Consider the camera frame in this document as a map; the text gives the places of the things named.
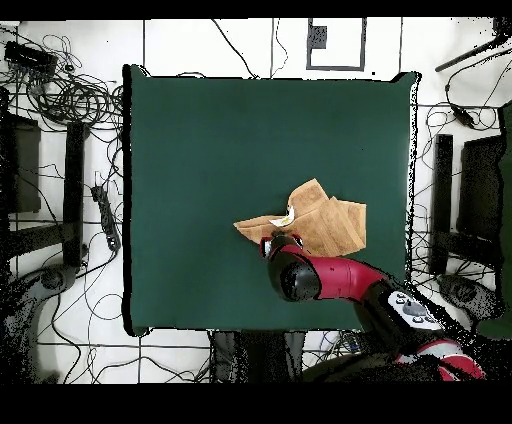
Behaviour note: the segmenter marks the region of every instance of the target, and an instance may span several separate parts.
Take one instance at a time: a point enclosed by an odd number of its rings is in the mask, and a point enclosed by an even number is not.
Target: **tan cloth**
[[[280,216],[260,216],[234,226],[255,243],[275,230],[298,234],[314,256],[344,256],[366,246],[366,205],[329,199],[316,179],[293,190],[288,206],[293,206],[295,219],[285,227],[269,222]]]

